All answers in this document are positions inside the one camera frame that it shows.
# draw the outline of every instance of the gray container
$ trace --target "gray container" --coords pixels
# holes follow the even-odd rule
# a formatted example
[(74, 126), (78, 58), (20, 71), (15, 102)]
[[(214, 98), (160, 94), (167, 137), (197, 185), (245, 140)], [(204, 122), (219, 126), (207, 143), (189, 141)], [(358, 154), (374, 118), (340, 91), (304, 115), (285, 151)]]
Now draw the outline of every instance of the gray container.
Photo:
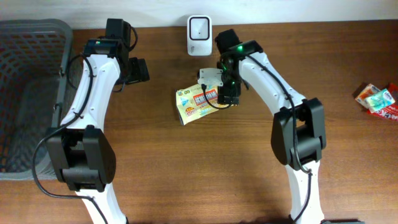
[[(0, 180), (30, 180), (31, 158), (49, 127), (59, 127), (75, 97), (65, 69), (72, 30), (56, 19), (0, 22)], [(81, 67), (70, 78), (78, 86)], [(40, 179), (55, 179), (42, 145), (36, 157)]]

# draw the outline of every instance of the robotic arm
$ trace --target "robotic arm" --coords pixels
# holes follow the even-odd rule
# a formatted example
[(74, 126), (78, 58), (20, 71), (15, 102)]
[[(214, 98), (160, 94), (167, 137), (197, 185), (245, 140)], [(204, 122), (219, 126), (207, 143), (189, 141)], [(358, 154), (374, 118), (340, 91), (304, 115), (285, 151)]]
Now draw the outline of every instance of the robotic arm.
[(113, 190), (116, 156), (103, 129), (113, 86), (149, 80), (145, 60), (129, 58), (129, 51), (135, 46), (128, 46), (131, 30), (136, 35), (122, 19), (108, 19), (106, 35), (87, 42), (81, 81), (61, 122), (65, 128), (47, 141), (57, 179), (77, 195), (96, 202), (83, 200), (94, 223), (128, 223)]
[[(202, 88), (219, 83), (218, 103), (224, 105), (239, 104), (241, 82), (257, 91), (274, 115), (271, 146), (289, 177), (290, 222), (330, 223), (324, 221), (318, 188), (320, 159), (326, 146), (321, 102), (316, 98), (307, 100), (295, 91), (274, 69), (256, 41), (242, 43), (234, 30), (220, 33), (215, 41), (221, 54), (217, 67), (223, 72), (221, 76), (201, 72), (198, 78)], [(296, 118), (305, 124), (296, 128)]]

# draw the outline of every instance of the wooden table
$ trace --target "wooden table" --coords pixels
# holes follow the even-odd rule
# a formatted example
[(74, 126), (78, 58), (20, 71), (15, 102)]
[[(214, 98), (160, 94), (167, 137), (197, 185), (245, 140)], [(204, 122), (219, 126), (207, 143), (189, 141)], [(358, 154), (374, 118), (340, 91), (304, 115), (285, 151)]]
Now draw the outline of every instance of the wooden table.
[[(398, 21), (215, 26), (257, 40), (273, 66), (325, 106), (319, 174), (327, 219), (398, 223), (398, 123), (366, 114), (351, 96), (362, 82), (398, 84)], [(174, 91), (195, 84), (211, 57), (187, 54), (185, 27), (140, 28), (131, 56), (151, 80), (112, 94), (105, 135), (118, 160), (114, 188), (133, 223), (239, 223), (287, 217), (290, 189), (270, 145), (272, 116), (254, 90), (240, 106), (181, 126)], [(104, 30), (76, 30), (74, 48)], [(51, 192), (66, 185), (43, 181)], [(33, 182), (0, 182), (0, 223), (91, 223), (81, 200), (42, 194)]]

